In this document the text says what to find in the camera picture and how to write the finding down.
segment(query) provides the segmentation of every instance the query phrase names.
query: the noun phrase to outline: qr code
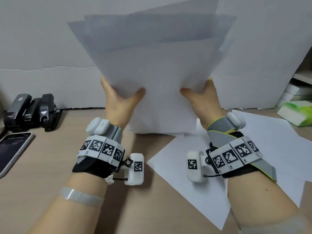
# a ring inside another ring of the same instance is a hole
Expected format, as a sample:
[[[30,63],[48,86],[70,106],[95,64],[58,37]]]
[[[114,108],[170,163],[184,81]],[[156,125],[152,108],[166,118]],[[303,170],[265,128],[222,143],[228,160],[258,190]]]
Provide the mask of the qr code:
[[[258,151],[259,151],[259,149],[257,148],[257,146],[255,146],[255,144],[254,144],[252,141],[248,141],[247,143],[249,144],[249,146],[252,148],[252,150],[253,150],[254,152],[258,152]]]
[[[236,154],[233,150],[228,150],[224,153],[222,153],[222,156],[225,158],[225,161],[227,163],[231,163],[231,162],[235,162],[238,160],[238,158],[236,157]]]
[[[223,167],[225,165],[220,155],[213,158],[213,163],[216,165],[217,168]]]
[[[122,154],[123,154],[123,151],[120,151],[119,149],[116,149],[115,153],[114,153],[114,156],[113,156],[113,159],[115,159],[117,161],[120,161]]]
[[[89,149],[99,152],[101,150],[102,145],[104,144],[103,141],[93,140]]]
[[[143,162],[135,162],[135,172],[142,172]]]
[[[234,148],[236,149],[236,151],[239,153],[241,157],[245,157],[252,153],[245,143],[237,145]]]
[[[108,156],[112,156],[114,149],[115,149],[115,146],[112,146],[112,145],[106,143],[103,146],[102,153],[106,154]]]
[[[188,159],[189,169],[197,169],[197,161],[195,159]]]
[[[87,148],[88,148],[88,145],[89,145],[89,143],[90,143],[90,141],[91,141],[91,140],[85,141],[85,143],[83,144],[83,146],[81,147],[80,150],[85,150],[85,149],[87,149]]]

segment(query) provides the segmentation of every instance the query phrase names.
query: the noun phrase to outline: person's left thumb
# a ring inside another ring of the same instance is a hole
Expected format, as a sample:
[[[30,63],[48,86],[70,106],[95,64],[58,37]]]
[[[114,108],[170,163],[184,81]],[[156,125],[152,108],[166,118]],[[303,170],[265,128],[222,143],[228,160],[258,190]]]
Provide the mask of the person's left thumb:
[[[146,89],[140,88],[132,97],[128,98],[127,100],[130,101],[132,106],[137,106],[138,103],[144,98],[145,93]]]

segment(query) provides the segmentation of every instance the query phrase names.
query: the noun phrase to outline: green box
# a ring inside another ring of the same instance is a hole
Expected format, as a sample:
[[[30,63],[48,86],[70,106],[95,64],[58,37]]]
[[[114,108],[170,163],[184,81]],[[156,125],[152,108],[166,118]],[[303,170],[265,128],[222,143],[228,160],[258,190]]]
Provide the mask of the green box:
[[[312,101],[284,102],[277,114],[296,126],[312,126]]]

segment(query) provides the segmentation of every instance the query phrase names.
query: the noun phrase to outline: yellow trim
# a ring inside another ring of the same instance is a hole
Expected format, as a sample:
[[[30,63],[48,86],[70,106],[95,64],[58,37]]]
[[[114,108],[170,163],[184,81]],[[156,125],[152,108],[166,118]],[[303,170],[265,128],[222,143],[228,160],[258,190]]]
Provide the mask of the yellow trim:
[[[260,169],[259,167],[257,167],[257,166],[255,166],[255,165],[253,165],[254,167],[256,167],[256,168],[258,168],[260,171],[262,171],[267,177],[269,177],[272,181],[274,181],[274,182],[277,182],[277,181],[275,181],[272,177],[270,177],[268,174],[266,174],[262,169]]]
[[[214,120],[213,122],[211,122],[211,123],[209,124],[209,126],[211,126],[214,122],[216,122],[217,120],[219,120],[219,119],[221,119],[221,118],[223,118],[223,117],[220,117],[220,118],[218,118],[218,119]]]
[[[235,137],[233,135],[230,135],[230,134],[227,134],[227,133],[224,133],[224,132],[220,132],[220,131],[216,131],[216,130],[208,130],[207,132],[209,132],[209,131],[215,131],[215,132],[222,133],[222,134],[225,134],[225,135],[229,135],[229,136],[232,136],[233,138],[238,139],[237,137]]]
[[[233,129],[231,130],[236,130],[236,128],[234,127]],[[227,132],[225,132],[225,134],[227,134],[228,132],[230,132],[231,130],[228,130]]]

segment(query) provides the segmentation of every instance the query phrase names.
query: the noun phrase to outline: skin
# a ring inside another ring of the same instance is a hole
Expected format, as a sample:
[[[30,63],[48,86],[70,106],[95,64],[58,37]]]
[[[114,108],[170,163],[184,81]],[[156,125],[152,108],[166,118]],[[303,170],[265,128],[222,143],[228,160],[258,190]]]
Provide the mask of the skin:
[[[145,89],[141,88],[132,97],[124,99],[104,77],[101,78],[101,84],[107,100],[106,118],[124,129],[144,97]],[[202,94],[196,94],[188,88],[181,88],[180,92],[190,101],[205,129],[223,116],[212,79],[206,82]],[[88,173],[74,173],[66,186],[99,197],[104,197],[107,189],[104,179]],[[229,178],[228,197],[240,226],[271,225],[299,213],[298,207],[283,190],[261,172]],[[91,234],[96,228],[99,213],[100,208],[63,200],[58,196],[29,233]]]

